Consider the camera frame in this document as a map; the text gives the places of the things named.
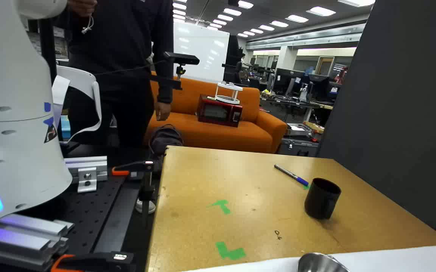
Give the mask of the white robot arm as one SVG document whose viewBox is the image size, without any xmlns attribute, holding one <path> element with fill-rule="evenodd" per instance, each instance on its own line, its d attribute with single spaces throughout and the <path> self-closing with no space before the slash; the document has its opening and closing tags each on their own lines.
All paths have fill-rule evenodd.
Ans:
<svg viewBox="0 0 436 272">
<path fill-rule="evenodd" d="M 0 0 L 0 217 L 47 202 L 71 184 L 53 118 L 47 60 L 23 21 L 53 18 L 67 0 Z"/>
</svg>

